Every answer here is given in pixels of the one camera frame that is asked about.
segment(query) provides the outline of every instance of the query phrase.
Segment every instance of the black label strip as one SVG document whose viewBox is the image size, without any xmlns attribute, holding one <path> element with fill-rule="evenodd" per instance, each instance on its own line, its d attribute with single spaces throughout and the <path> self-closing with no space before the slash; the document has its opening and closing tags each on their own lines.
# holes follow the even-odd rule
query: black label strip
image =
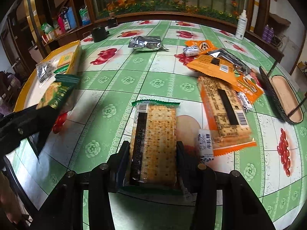
<svg viewBox="0 0 307 230">
<path fill-rule="evenodd" d="M 219 95 L 222 99 L 223 105 L 224 105 L 226 113 L 227 113 L 227 117 L 229 119 L 229 123 L 231 125 L 239 125 L 239 122 L 238 122 L 237 117 L 234 113 L 234 110 L 231 106 L 231 103 L 230 103 L 229 98 L 226 94 L 226 91 L 222 90 L 222 89 L 218 89 L 217 91 L 219 92 Z"/>
<path fill-rule="evenodd" d="M 142 171 L 142 160 L 144 152 L 144 142 L 146 135 L 146 120 L 147 113 L 139 113 L 138 122 L 136 126 L 135 142 L 133 146 L 132 162 L 130 170 L 130 184 L 140 185 L 141 171 Z"/>
</svg>

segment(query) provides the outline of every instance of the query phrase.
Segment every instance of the white spray bottle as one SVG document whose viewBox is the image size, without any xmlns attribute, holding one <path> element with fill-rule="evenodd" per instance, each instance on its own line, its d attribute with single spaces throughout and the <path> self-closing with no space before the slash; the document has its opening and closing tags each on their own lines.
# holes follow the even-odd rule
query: white spray bottle
<svg viewBox="0 0 307 230">
<path fill-rule="evenodd" d="M 239 16 L 237 31 L 235 32 L 235 37 L 237 39 L 243 40 L 247 23 L 248 19 L 246 18 L 246 10 L 243 10 L 242 14 Z"/>
</svg>

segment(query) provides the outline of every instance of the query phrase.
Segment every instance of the orange flower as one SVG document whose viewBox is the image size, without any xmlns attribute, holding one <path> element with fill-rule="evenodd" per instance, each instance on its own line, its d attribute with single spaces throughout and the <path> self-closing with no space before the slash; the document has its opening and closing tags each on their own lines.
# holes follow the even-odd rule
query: orange flower
<svg viewBox="0 0 307 230">
<path fill-rule="evenodd" d="M 115 4 L 113 2 L 112 3 L 108 3 L 106 5 L 106 7 L 108 8 L 108 11 L 112 11 L 115 8 Z"/>
<path fill-rule="evenodd" d="M 118 6 L 125 5 L 125 2 L 126 2 L 126 1 L 127 1 L 127 0 L 117 0 Z"/>
<path fill-rule="evenodd" d="M 235 2 L 235 1 L 231 1 L 231 3 L 232 3 L 232 6 L 234 6 L 234 7 L 237 7 L 237 6 L 238 6 L 238 3 Z"/>
</svg>

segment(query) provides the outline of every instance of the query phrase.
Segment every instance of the table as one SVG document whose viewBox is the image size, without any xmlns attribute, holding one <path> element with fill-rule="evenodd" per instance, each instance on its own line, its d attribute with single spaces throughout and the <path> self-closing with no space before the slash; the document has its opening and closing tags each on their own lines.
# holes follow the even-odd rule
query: table
<svg viewBox="0 0 307 230">
<path fill-rule="evenodd" d="M 89 171 L 130 141 L 135 109 L 131 102 L 157 99 L 180 102 L 177 116 L 189 115 L 199 127 L 207 123 L 197 88 L 199 73 L 183 65 L 185 41 L 209 39 L 225 47 L 249 67 L 269 70 L 274 59 L 247 39 L 240 41 L 222 30 L 177 21 L 136 21 L 109 30 L 110 36 L 93 43 L 82 40 L 83 55 L 78 75 L 77 103 L 63 130 L 50 134 L 36 159 L 29 143 L 8 155 L 17 178 L 34 205 L 39 208 L 67 170 Z M 128 48 L 135 35 L 160 36 L 169 51 L 133 52 Z M 273 75 L 285 76 L 298 100 L 303 93 L 279 65 Z M 306 116 L 307 105 L 302 107 Z M 270 96 L 263 94 L 247 114 L 257 147 L 216 157 L 214 170 L 239 170 L 267 210 L 276 229 L 292 223 L 306 200 L 307 119 L 290 125 L 280 119 Z M 281 128 L 289 141 L 291 176 L 280 162 L 277 144 Z M 131 194 L 121 190 L 110 194 L 116 229 L 188 229 L 193 197 L 176 194 Z M 222 193 L 218 191 L 215 229 L 221 229 Z M 84 229 L 88 229 L 87 191 L 83 199 Z"/>
</svg>

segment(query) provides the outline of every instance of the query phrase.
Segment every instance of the blue container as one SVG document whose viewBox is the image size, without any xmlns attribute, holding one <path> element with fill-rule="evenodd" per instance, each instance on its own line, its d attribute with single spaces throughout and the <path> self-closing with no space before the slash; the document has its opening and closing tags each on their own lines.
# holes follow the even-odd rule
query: blue container
<svg viewBox="0 0 307 230">
<path fill-rule="evenodd" d="M 70 27 L 71 28 L 76 28 L 77 24 L 76 24 L 76 20 L 75 20 L 75 17 L 74 17 L 74 13 L 73 13 L 72 7 L 69 7 L 66 16 L 68 17 L 68 23 L 70 24 Z"/>
</svg>

